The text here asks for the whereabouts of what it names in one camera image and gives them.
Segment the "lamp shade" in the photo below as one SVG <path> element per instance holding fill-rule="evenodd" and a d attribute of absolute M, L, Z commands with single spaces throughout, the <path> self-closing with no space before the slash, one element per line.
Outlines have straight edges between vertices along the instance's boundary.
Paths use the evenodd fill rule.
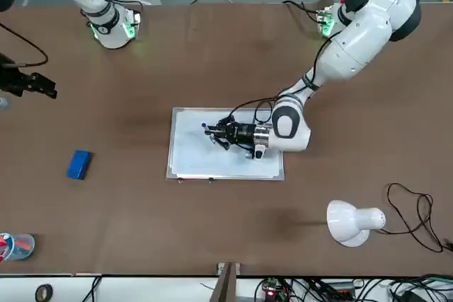
<path fill-rule="evenodd" d="M 357 209 L 344 201 L 332 201 L 327 207 L 327 225 L 332 237 L 346 247 L 358 247 L 369 231 L 382 229 L 385 215 L 378 208 Z"/>

